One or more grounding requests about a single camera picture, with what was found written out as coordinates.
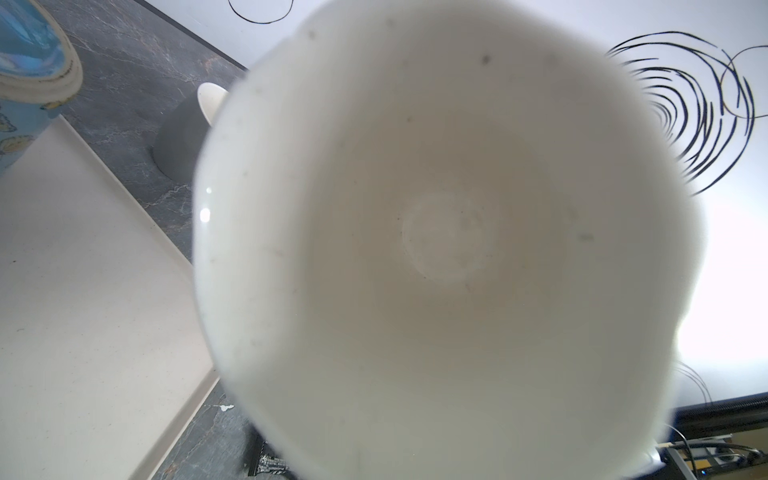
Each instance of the black circle drawing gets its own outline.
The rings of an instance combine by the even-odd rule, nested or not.
[[[287,11],[287,12],[285,13],[285,15],[283,15],[282,17],[280,17],[280,18],[276,18],[275,20],[270,20],[270,21],[268,21],[268,22],[257,22],[257,21],[255,21],[255,20],[251,20],[250,18],[247,18],[247,17],[245,17],[244,15],[241,15],[241,14],[240,14],[240,13],[239,13],[239,12],[238,12],[238,11],[237,11],[235,8],[234,8],[234,5],[232,5],[232,0],[227,0],[227,3],[229,3],[229,4],[230,4],[230,8],[232,9],[232,12],[234,12],[234,13],[235,13],[235,15],[237,15],[237,16],[238,16],[238,17],[240,17],[240,18],[242,18],[242,19],[243,19],[243,20],[245,20],[246,22],[249,22],[249,23],[255,23],[255,24],[257,24],[257,25],[269,25],[270,23],[279,22],[280,20],[282,20],[282,19],[284,19],[285,17],[287,17],[287,16],[288,16],[288,14],[290,13],[290,11],[293,9],[293,0],[291,0],[291,2],[290,2],[290,5],[289,5],[289,7],[288,7],[288,11]]]
[[[696,35],[661,31],[630,38],[606,54],[641,83],[694,195],[720,181],[741,158],[756,114],[750,83],[735,60]]]

